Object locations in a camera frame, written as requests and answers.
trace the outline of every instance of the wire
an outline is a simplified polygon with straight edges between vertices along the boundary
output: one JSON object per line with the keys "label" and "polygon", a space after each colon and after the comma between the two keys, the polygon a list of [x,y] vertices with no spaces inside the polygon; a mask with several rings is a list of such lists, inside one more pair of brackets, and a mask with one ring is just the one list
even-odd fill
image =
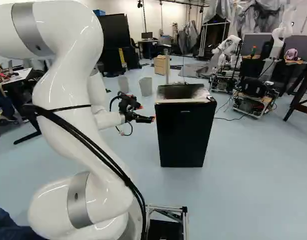
{"label": "wire", "polygon": [[272,108],[272,109],[271,109],[272,111],[273,111],[273,110],[276,110],[276,109],[278,108],[278,106],[277,106],[276,103],[274,103],[273,105],[275,105],[275,108]]}
{"label": "wire", "polygon": [[[124,95],[118,95],[118,96],[115,96],[113,99],[110,100],[110,103],[109,103],[109,112],[112,111],[112,105],[113,105],[113,102],[116,100],[116,99],[124,99]],[[131,126],[131,132],[129,134],[123,134],[122,136],[130,136],[131,134],[133,134],[133,125],[128,121],[127,123],[129,123],[129,125]],[[121,134],[123,133],[124,131],[121,131],[117,126],[115,127],[115,129],[117,129],[117,131]]]}
{"label": "wire", "polygon": [[117,126],[115,127],[115,129],[117,129],[119,133],[123,133],[123,136],[130,136],[131,134],[133,134],[133,130],[134,130],[133,125],[131,124],[130,121],[127,121],[127,123],[129,123],[129,125],[131,127],[131,132],[129,134],[125,134],[124,131],[119,130],[119,128]]}
{"label": "wire", "polygon": [[219,107],[218,109],[217,109],[217,111],[215,111],[215,115],[218,113],[218,111],[221,109],[221,108],[223,108],[224,106],[226,106],[227,105],[227,103],[229,103],[229,101],[230,101],[230,99],[231,99],[231,96],[230,96],[230,98],[228,99],[228,101],[224,104],[224,105],[222,105],[221,107]]}
{"label": "wire", "polygon": [[183,78],[183,82],[187,84],[185,80],[185,76],[184,76],[184,68],[185,68],[185,56],[182,56],[182,78]]}
{"label": "wire", "polygon": [[234,121],[234,120],[240,120],[243,117],[248,116],[249,114],[251,114],[251,113],[250,112],[246,113],[246,114],[242,115],[240,118],[227,119],[227,118],[222,118],[222,117],[215,117],[214,119],[226,120],[228,122],[231,122],[231,121]]}
{"label": "wire", "polygon": [[131,190],[135,198],[139,203],[139,207],[142,215],[142,231],[141,231],[141,240],[146,239],[146,204],[144,197],[135,186],[135,184],[131,181],[131,179],[126,175],[126,173],[120,168],[120,166],[103,150],[101,149],[95,142],[93,142],[89,137],[84,135],[80,130],[74,127],[72,124],[62,119],[60,116],[54,114],[49,110],[45,110],[41,107],[34,106],[35,112],[38,115],[41,115],[50,121],[54,122],[72,136],[74,136],[77,140],[79,140],[83,145],[85,145],[94,155],[96,155],[107,167],[109,167],[121,180],[124,181],[126,186]]}

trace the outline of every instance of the jeans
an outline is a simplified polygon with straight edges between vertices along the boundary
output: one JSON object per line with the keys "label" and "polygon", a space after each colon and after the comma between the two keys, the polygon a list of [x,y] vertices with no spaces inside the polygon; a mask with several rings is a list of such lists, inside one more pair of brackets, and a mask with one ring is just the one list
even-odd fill
{"label": "jeans", "polygon": [[9,213],[0,208],[0,240],[45,240],[29,226],[18,226]]}
{"label": "jeans", "polygon": [[0,96],[0,108],[2,109],[2,114],[7,118],[10,118],[15,114],[13,104],[7,97]]}

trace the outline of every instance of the computer monitor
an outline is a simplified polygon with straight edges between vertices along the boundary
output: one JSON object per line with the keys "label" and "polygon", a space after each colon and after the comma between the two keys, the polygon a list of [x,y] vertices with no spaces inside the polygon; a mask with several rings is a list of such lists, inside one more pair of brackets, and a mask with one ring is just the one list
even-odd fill
{"label": "computer monitor", "polygon": [[143,32],[141,34],[141,38],[142,39],[152,39],[153,38],[153,32],[150,31],[150,32]]}

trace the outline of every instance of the white robot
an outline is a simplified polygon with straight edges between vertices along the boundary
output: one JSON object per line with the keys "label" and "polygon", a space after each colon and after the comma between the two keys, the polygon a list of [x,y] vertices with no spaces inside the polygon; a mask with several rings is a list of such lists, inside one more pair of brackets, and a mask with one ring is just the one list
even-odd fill
{"label": "white robot", "polygon": [[213,56],[208,65],[207,74],[211,74],[214,68],[220,69],[226,61],[226,56],[230,56],[232,61],[241,62],[241,59],[237,59],[235,52],[240,43],[241,38],[235,35],[230,35],[226,40],[218,45],[217,48],[212,50]]}
{"label": "white robot", "polygon": [[[60,117],[80,130],[103,150],[105,159],[114,160],[119,173],[123,170],[124,176],[130,176],[98,133],[126,122],[124,114],[106,111],[105,86],[94,68],[103,43],[97,17],[79,2],[0,5],[1,56],[54,56],[53,65],[34,88],[33,104],[55,110],[51,117]],[[143,239],[144,206],[138,205],[139,196],[135,199],[136,188],[130,187],[130,179],[122,180],[85,144],[50,119],[37,117],[48,144],[60,155],[85,165],[89,172],[51,182],[36,192],[28,211],[33,230],[51,240]]]}

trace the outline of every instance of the black pedestal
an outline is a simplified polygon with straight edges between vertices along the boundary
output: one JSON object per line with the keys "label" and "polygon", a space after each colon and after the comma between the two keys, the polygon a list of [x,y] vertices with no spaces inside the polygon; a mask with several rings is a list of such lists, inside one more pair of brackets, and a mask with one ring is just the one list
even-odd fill
{"label": "black pedestal", "polygon": [[162,167],[202,167],[217,102],[203,84],[158,87],[155,104]]}

